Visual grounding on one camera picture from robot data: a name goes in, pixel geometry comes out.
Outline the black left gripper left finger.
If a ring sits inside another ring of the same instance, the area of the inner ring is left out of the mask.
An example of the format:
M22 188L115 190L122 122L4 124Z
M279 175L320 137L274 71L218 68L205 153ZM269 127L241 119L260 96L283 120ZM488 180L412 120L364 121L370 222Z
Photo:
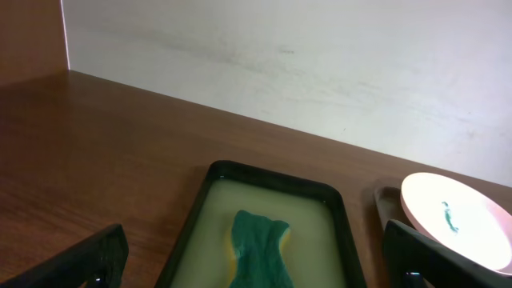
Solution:
M129 254L124 230L110 225L1 283L1 288L116 288Z

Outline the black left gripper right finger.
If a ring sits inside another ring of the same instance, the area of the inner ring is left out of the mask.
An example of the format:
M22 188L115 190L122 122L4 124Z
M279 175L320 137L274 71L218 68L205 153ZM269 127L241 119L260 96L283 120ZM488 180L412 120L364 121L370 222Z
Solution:
M392 287L511 288L505 278L464 258L406 224L389 220L382 253Z

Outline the pink plate with stain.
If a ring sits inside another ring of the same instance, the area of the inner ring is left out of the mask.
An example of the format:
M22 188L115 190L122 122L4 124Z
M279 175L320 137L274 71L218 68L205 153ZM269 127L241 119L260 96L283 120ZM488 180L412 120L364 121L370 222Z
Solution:
M462 182L426 172L403 179L400 201L421 234L511 276L511 214L499 204Z

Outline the green and yellow sponge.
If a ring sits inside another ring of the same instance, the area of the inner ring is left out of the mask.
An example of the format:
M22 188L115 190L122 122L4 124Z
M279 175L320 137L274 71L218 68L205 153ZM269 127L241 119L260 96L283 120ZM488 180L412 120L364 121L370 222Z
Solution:
M294 288L282 247L290 225L240 210L230 229L229 288Z

